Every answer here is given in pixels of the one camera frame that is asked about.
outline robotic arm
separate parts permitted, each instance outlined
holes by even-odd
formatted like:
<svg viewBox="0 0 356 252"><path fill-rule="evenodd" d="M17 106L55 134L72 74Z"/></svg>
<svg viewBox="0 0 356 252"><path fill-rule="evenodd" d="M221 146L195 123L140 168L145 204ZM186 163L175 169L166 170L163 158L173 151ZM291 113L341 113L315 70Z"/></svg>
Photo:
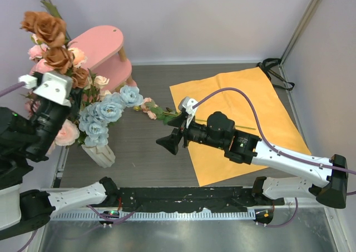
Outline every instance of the robotic arm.
<svg viewBox="0 0 356 252"><path fill-rule="evenodd" d="M42 227L58 213L89 204L116 200L117 187L107 177L88 187L59 193L30 190L19 193L22 177L33 170L27 159L48 160L46 153L69 115L77 116L82 90L72 79L47 72L25 75L19 81L41 104L30 119L0 107L0 240Z"/></svg>
<svg viewBox="0 0 356 252"><path fill-rule="evenodd" d="M238 164L255 164L272 167L296 177L273 179L258 177L253 193L269 199L281 197L311 197L333 208L346 207L348 174L328 167L347 168L346 159L340 155L315 157L297 153L266 142L257 135L235 129L235 122L221 112L214 112L207 125L194 121L197 101L186 97L179 105L181 115L168 122L175 127L171 135L160 138L157 144L172 154L178 152L183 138L183 147L197 142L224 150L224 156Z"/></svg>

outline gray panel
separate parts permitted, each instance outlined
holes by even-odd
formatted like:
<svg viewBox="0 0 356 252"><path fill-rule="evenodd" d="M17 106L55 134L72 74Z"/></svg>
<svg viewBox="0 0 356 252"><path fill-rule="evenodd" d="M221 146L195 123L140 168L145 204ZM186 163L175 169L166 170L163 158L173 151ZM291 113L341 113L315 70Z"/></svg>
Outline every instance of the gray panel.
<svg viewBox="0 0 356 252"><path fill-rule="evenodd" d="M293 210L277 209L274 223L282 223ZM99 228L94 221L51 221L40 252L220 252L220 251L337 251L324 209L300 209L288 226L269 229L253 221L126 222Z"/></svg>
<svg viewBox="0 0 356 252"><path fill-rule="evenodd" d="M134 66L133 77L145 97L153 98L161 107L173 107L169 86L252 67L255 64ZM276 91L294 119L285 91ZM104 176L111 177L118 186L198 186L188 150L180 149L173 156L155 142L171 131L172 127L164 126L161 121L152 121L142 112L127 109L109 131L109 145L116 155L116 162L103 169L81 147L72 146L61 187L87 186ZM251 186L258 176L286 177L286 174L265 169L216 185Z"/></svg>

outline black strap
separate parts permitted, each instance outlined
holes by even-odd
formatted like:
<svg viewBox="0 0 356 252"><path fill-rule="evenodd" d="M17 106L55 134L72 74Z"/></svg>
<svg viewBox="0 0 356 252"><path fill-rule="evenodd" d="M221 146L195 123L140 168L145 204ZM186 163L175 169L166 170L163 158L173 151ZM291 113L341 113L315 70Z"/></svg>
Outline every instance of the black strap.
<svg viewBox="0 0 356 252"><path fill-rule="evenodd" d="M267 78L269 80L271 80L271 75L275 76L277 79L279 79L280 81L283 81L285 83L288 83L289 85L291 85L291 87L286 88L280 85L275 85L273 84L274 88L280 88L280 89L284 89L287 91L291 91L293 90L295 83L294 82L288 82L285 79L283 79L283 77L281 75L279 75L278 73L276 73L275 71L273 71L271 68L278 66L280 64L281 60L279 58L267 58L265 60L263 60L263 62L258 63L257 67L260 67L261 70L266 74Z"/></svg>

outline brown rose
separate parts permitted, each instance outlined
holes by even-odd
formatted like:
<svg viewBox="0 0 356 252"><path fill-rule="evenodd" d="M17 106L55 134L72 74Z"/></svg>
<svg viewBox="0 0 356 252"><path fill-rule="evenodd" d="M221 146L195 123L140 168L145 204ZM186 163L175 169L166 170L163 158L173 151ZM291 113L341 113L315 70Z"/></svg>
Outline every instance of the brown rose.
<svg viewBox="0 0 356 252"><path fill-rule="evenodd" d="M81 67L74 67L72 72L73 88L84 88L89 72Z"/></svg>
<svg viewBox="0 0 356 252"><path fill-rule="evenodd" d="M51 48L63 46L66 41L66 23L46 12L37 12L33 30L37 38Z"/></svg>
<svg viewBox="0 0 356 252"><path fill-rule="evenodd" d="M74 55L63 47L54 47L43 53L44 63L48 67L58 70L61 74L66 74L68 68L73 65Z"/></svg>
<svg viewBox="0 0 356 252"><path fill-rule="evenodd" d="M34 23L38 17L38 12L27 11L24 13L24 19L21 22L21 28L25 31L34 33Z"/></svg>

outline yellow paper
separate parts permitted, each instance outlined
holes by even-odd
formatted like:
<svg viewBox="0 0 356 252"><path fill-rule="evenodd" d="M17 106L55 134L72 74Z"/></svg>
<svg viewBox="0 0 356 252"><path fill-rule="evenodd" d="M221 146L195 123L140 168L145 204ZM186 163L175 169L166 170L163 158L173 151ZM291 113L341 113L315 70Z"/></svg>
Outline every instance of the yellow paper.
<svg viewBox="0 0 356 252"><path fill-rule="evenodd" d="M208 94L225 87L235 87L251 99L266 138L281 147L310 155L287 111L280 102L271 82L260 68L220 73L200 81L190 81L170 87L176 108L180 101L192 97L200 101ZM237 92L218 93L199 106L196 119L207 120L215 111L221 111L236 125L256 128L239 129L259 135L252 110ZM190 142L189 154L200 186L264 169L262 166L237 164L224 157L222 150Z"/></svg>

